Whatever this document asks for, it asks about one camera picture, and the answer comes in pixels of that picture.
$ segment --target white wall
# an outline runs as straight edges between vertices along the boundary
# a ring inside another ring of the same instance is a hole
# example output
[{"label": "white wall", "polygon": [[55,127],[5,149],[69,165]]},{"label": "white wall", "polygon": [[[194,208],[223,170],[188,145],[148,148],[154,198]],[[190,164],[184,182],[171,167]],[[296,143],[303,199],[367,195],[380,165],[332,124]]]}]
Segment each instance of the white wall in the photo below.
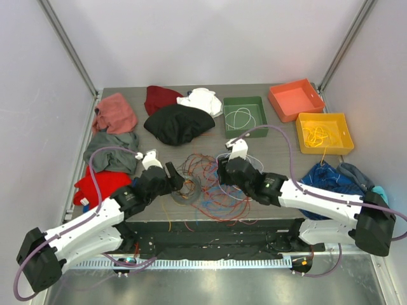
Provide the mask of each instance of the white wall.
[{"label": "white wall", "polygon": [[13,305],[17,252],[62,216],[92,96],[36,1],[2,1],[0,27],[0,303]]},{"label": "white wall", "polygon": [[[407,2],[378,1],[326,90],[331,112],[344,112],[355,142],[347,161],[407,214]],[[407,230],[401,219],[395,234]],[[387,264],[407,304],[407,240],[392,243]]]},{"label": "white wall", "polygon": [[320,82],[363,0],[51,0],[96,87]]}]

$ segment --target yellow tray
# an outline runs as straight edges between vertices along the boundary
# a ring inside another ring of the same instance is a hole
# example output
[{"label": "yellow tray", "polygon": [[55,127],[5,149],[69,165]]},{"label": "yellow tray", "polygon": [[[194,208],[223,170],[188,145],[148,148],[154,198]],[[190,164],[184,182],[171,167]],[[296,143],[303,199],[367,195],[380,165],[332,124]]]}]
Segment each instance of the yellow tray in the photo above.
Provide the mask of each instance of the yellow tray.
[{"label": "yellow tray", "polygon": [[[326,154],[347,155],[355,147],[343,113],[303,112],[298,115],[295,125],[303,154],[324,154],[326,150]],[[329,136],[321,139],[318,147],[310,147],[307,139],[316,128],[322,128]]]}]

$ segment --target orange tray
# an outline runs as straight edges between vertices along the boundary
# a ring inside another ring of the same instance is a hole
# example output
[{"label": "orange tray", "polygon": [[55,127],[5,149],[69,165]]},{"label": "orange tray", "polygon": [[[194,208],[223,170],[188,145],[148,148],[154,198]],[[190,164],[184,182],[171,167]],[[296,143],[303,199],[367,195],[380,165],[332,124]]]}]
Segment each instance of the orange tray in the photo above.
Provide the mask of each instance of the orange tray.
[{"label": "orange tray", "polygon": [[307,79],[270,87],[268,99],[283,123],[295,121],[301,112],[322,112],[325,107]]},{"label": "orange tray", "polygon": [[[303,154],[339,154],[346,155],[353,150],[345,115],[343,113],[300,113],[295,122]],[[310,131],[323,128],[329,137],[323,139],[318,147],[309,147],[306,142]]]}]

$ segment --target gray cloth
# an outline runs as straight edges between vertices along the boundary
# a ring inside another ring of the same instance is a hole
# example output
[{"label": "gray cloth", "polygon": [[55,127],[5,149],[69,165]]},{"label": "gray cloth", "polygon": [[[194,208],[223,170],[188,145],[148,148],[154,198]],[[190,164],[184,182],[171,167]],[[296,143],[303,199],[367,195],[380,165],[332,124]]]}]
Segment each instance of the gray cloth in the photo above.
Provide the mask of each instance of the gray cloth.
[{"label": "gray cloth", "polygon": [[357,186],[359,186],[364,193],[371,190],[375,186],[365,174],[363,174],[356,166],[352,164],[346,162],[339,163],[336,170],[357,184]]},{"label": "gray cloth", "polygon": [[[97,132],[83,153],[83,159],[89,163],[90,156],[99,148],[107,146],[120,146],[131,151],[137,151],[139,139],[133,132],[113,135],[106,132]],[[133,154],[120,150],[106,150],[98,152],[93,157],[93,169],[99,173],[103,170],[135,174],[137,160]]]}]

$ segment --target plastic box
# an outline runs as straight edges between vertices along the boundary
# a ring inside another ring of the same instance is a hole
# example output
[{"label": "plastic box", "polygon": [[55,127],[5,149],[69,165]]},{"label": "plastic box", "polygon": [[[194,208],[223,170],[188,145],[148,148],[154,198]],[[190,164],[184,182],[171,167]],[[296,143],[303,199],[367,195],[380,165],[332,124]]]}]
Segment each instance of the plastic box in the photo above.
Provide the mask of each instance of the plastic box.
[{"label": "plastic box", "polygon": [[[326,148],[326,154],[346,155],[355,147],[343,113],[300,113],[295,123],[303,154],[324,154]],[[305,142],[316,127],[327,130],[330,139],[319,147],[308,147]]]},{"label": "plastic box", "polygon": [[[223,99],[226,138],[236,138],[249,129],[267,124],[261,97],[226,97]],[[247,137],[266,137],[268,128],[254,130]]]},{"label": "plastic box", "polygon": [[301,112],[322,112],[325,107],[307,79],[270,87],[268,99],[283,123],[296,120]]}]

